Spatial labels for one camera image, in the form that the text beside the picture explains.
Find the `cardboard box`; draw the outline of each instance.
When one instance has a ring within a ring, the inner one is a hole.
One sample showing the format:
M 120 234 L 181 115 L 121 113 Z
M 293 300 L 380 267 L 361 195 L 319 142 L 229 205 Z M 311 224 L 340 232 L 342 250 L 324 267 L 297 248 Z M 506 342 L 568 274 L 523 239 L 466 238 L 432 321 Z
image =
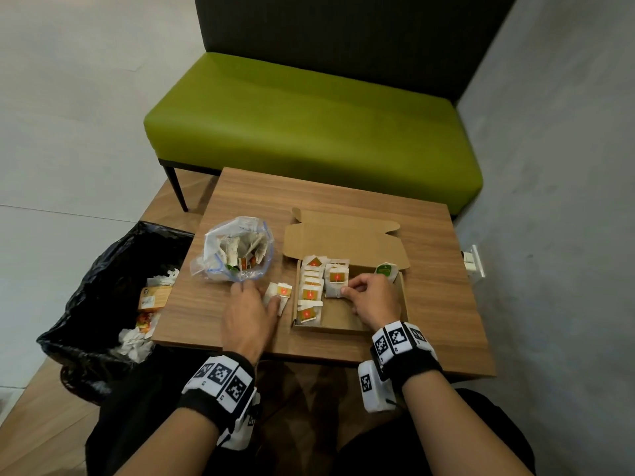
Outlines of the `cardboard box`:
M 384 262 L 396 264 L 399 270 L 410 267 L 406 250 L 398 237 L 386 232 L 400 225 L 390 220 L 328 214 L 293 208 L 291 213 L 300 222 L 285 228 L 282 253 L 298 259 L 294 288 L 300 287 L 302 259 L 309 255 L 331 259 L 350 259 L 349 278 L 363 272 L 374 272 Z M 408 306 L 400 272 L 394 281 L 400 297 L 401 320 L 408 320 Z M 370 331 L 351 310 L 347 299 L 322 298 L 320 326 L 303 326 L 296 321 L 298 290 L 293 291 L 293 328 L 303 331 L 333 333 L 367 333 Z
M 165 307 L 168 297 L 172 291 L 172 286 L 153 286 L 143 288 L 139 297 L 138 310 L 141 312 L 154 312 Z

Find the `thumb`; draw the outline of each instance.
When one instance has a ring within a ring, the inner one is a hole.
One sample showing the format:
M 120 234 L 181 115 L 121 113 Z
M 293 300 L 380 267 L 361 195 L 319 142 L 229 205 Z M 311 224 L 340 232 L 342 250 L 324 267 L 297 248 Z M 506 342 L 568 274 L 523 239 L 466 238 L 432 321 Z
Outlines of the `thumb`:
M 282 298 L 280 296 L 273 296 L 267 305 L 267 317 L 269 319 L 274 319 L 277 317 L 278 309 L 280 308 L 280 303 L 282 302 Z
M 354 288 L 344 286 L 342 288 L 342 295 L 346 297 L 349 301 L 351 301 L 353 304 L 357 305 L 359 302 L 361 302 L 361 297 L 363 296 L 363 293 L 358 292 Z

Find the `floor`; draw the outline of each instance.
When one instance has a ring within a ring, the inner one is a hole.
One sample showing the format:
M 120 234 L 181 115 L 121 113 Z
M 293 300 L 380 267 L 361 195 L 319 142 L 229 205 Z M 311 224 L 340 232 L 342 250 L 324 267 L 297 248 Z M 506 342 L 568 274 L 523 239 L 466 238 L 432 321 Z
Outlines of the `floor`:
M 195 231 L 215 178 L 177 173 L 190 212 L 181 211 L 165 182 L 141 218 Z M 69 393 L 59 370 L 46 359 L 0 426 L 0 476 L 86 474 L 84 443 L 99 408 Z M 367 414 L 350 368 L 263 361 L 258 389 L 264 408 L 255 437 L 265 441 L 259 462 L 270 474 L 326 474 L 337 449 L 398 414 Z
M 163 184 L 142 120 L 202 52 L 194 0 L 0 0 L 0 423 Z

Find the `power outlet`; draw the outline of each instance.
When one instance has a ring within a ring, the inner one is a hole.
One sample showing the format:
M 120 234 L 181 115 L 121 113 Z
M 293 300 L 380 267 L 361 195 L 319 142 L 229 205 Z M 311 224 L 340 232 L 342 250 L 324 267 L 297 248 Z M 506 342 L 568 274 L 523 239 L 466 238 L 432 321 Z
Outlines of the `power outlet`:
M 465 264 L 465 269 L 472 284 L 485 279 L 485 269 L 476 245 L 472 244 L 468 251 L 461 251 L 461 254 L 463 255 L 463 264 Z

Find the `table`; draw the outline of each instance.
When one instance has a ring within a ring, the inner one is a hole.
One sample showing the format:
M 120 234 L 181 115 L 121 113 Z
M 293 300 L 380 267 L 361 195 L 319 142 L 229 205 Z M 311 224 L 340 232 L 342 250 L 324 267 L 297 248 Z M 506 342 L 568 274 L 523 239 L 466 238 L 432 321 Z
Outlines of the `table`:
M 193 277 L 189 264 L 202 253 L 204 235 L 223 221 L 240 215 L 266 220 L 275 238 L 275 255 L 262 283 L 293 284 L 296 261 L 282 256 L 284 228 L 295 222 L 293 207 L 401 224 L 395 235 L 411 264 L 404 274 L 410 322 L 433 344 L 444 370 L 466 377 L 496 374 L 445 205 L 232 168 L 225 168 L 218 179 L 153 340 L 221 347 L 220 320 L 230 284 Z M 370 358 L 370 336 L 294 331 L 291 305 L 284 309 L 267 355 L 348 365 Z

